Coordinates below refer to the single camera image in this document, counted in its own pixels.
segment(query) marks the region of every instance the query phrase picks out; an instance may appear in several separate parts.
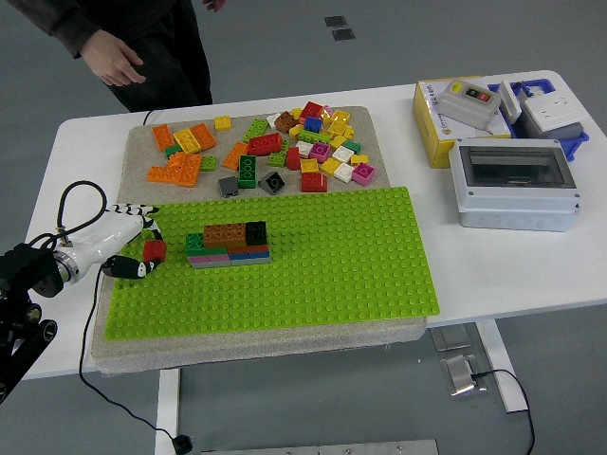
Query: cardboard box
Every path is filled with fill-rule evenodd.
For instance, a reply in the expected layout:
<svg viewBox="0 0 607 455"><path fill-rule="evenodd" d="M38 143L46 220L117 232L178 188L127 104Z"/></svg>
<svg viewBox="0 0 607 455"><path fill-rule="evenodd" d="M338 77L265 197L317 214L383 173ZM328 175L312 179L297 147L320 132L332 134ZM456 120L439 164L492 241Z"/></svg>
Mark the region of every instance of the cardboard box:
<svg viewBox="0 0 607 455"><path fill-rule="evenodd" d="M483 78L457 79L465 79L475 85L487 87ZM510 130L499 111L495 119L488 126L491 133L477 130L453 118L439 114L438 98L451 81L452 79L420 81L415 88L415 122L424 143L430 165L433 168L449 167L449 150L453 147L456 139L467 137L510 137Z"/></svg>

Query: hand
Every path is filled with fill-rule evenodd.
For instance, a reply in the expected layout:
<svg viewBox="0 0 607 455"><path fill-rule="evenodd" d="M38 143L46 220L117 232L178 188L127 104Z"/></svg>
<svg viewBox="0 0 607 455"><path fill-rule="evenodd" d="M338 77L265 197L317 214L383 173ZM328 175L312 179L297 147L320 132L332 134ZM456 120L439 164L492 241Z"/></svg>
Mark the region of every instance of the hand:
<svg viewBox="0 0 607 455"><path fill-rule="evenodd" d="M80 55L91 71L107 85L122 87L131 82L145 82L145 77L131 65L142 65L143 60L124 41L106 31L93 33L80 49Z"/></svg>
<svg viewBox="0 0 607 455"><path fill-rule="evenodd" d="M226 5L226 1L227 0L202 0L202 3L203 5L207 5L208 10L212 9L217 12Z"/></svg>

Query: dark pants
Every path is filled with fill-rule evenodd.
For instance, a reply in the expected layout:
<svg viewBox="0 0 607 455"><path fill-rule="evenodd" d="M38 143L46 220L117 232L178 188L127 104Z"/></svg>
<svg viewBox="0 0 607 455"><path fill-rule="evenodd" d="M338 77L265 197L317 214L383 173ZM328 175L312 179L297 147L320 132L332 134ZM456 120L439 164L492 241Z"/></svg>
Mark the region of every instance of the dark pants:
<svg viewBox="0 0 607 455"><path fill-rule="evenodd" d="M178 0L160 21L124 41L143 60L142 66L133 67L147 78L109 86L129 111L212 104L209 65L191 0Z"/></svg>

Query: green lego baseplate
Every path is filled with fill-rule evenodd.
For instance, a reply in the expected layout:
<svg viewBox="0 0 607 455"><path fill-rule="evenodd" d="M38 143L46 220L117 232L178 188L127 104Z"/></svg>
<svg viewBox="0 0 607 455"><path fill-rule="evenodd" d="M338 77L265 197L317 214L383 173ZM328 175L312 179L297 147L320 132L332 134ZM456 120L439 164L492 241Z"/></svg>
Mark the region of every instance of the green lego baseplate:
<svg viewBox="0 0 607 455"><path fill-rule="evenodd" d="M105 339L177 337L437 315L406 188L159 206L167 261L116 280ZM266 221L270 264L193 269L188 233ZM140 257L146 235L121 254Z"/></svg>

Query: gray floor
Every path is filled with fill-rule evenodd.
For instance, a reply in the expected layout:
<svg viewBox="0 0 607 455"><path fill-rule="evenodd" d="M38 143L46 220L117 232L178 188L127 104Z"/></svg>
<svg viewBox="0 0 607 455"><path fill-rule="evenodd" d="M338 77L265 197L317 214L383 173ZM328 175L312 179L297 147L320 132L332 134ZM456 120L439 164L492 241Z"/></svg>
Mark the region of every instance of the gray floor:
<svg viewBox="0 0 607 455"><path fill-rule="evenodd" d="M607 3L600 0L229 0L218 14L194 3L216 102L552 69L607 132L607 54L600 44ZM333 41L323 20L333 15L345 16L356 40ZM25 238L59 125L125 111L83 62L6 2L0 29L0 251L6 251ZM534 453L607 453L606 322L605 305L499 321L529 394ZM448 399L437 376L441 356L425 335L388 353L370 348L187 369L182 427L200 449L431 438L441 454L524 453L524 415L504 414L494 387L485 396ZM96 379L154 419L156 378ZM76 382L42 379L15 390L0 408L1 451L152 452L152 431Z"/></svg>

